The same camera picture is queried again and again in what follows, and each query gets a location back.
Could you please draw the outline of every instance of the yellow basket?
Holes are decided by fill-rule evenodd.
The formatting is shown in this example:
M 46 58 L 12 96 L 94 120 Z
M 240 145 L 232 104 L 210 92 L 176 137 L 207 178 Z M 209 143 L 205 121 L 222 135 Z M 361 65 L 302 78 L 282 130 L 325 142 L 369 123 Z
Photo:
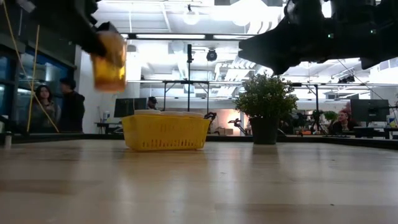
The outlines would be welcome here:
M 201 149 L 210 121 L 203 118 L 164 115 L 132 115 L 122 118 L 124 140 L 138 151 Z

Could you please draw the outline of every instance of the plant pot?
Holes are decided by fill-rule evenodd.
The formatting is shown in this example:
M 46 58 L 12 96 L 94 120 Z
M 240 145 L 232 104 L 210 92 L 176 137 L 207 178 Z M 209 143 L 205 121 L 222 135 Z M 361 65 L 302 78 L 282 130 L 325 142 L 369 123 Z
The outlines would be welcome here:
M 278 118 L 250 118 L 255 144 L 276 144 Z

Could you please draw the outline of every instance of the desk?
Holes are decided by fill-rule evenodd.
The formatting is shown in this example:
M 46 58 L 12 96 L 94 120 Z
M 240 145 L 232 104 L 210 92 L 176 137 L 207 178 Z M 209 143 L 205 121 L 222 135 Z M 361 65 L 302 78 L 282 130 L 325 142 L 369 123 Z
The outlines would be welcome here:
M 116 122 L 96 122 L 97 128 L 99 128 L 98 134 L 109 134 L 109 126 L 110 125 L 116 125 L 116 126 L 121 126 L 121 123 L 116 123 Z
M 376 131 L 375 129 L 383 129 L 384 132 Z M 398 131 L 398 128 L 391 128 L 391 127 L 355 127 L 354 128 L 356 138 L 384 137 L 385 139 L 390 139 L 390 132 L 393 131 Z

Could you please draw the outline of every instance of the yellow cable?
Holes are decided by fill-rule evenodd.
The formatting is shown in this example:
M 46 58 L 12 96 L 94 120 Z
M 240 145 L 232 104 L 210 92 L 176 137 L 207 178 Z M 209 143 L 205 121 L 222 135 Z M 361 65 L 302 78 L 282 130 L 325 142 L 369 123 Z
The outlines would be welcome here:
M 12 32 L 12 27 L 11 27 L 11 22 L 10 22 L 10 18 L 8 16 L 8 10 L 7 10 L 7 6 L 6 6 L 6 0 L 3 0 L 3 5 L 4 5 L 4 13 L 6 15 L 6 19 L 7 19 L 7 23 L 8 23 L 8 28 L 10 30 L 10 35 L 11 35 L 11 39 L 12 39 L 12 43 L 14 44 L 15 47 L 15 51 L 17 53 L 17 57 L 18 57 L 18 61 L 21 65 L 21 69 L 24 72 L 24 75 L 27 76 L 24 65 L 22 63 L 21 60 L 21 56 L 19 55 L 18 52 L 18 47 L 17 47 L 17 42 L 14 38 L 14 34 Z M 31 108 L 32 108 L 32 100 L 33 97 L 37 100 L 37 103 L 39 104 L 40 108 L 42 109 L 42 111 L 44 112 L 44 114 L 47 116 L 47 118 L 50 120 L 52 126 L 55 128 L 55 130 L 59 133 L 59 130 L 57 128 L 57 126 L 54 124 L 54 122 L 51 120 L 51 117 L 49 116 L 49 114 L 45 111 L 43 105 L 41 104 L 40 100 L 38 99 L 38 97 L 36 96 L 36 94 L 34 94 L 33 88 L 34 88 L 34 75 L 35 75 L 35 70 L 36 70 L 36 60 L 37 60 L 37 47 L 39 46 L 39 31 L 40 31 L 40 26 L 37 26 L 37 33 L 36 33 L 36 45 L 35 45 L 35 59 L 34 59 L 34 67 L 33 67 L 33 77 L 32 77 L 32 83 L 30 84 L 30 108 L 29 108 L 29 117 L 28 117 L 28 127 L 27 127 L 27 131 L 29 132 L 29 126 L 30 126 L 30 118 L 31 118 Z

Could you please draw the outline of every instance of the computer monitor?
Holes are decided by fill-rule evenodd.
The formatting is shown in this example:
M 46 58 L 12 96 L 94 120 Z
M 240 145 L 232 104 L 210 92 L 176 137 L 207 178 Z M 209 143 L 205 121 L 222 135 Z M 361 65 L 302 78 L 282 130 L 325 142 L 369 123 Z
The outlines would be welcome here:
M 351 100 L 351 112 L 357 122 L 385 122 L 390 115 L 388 100 Z
M 125 98 L 116 99 L 114 106 L 114 117 L 123 118 L 134 115 L 134 110 L 145 110 L 147 98 Z

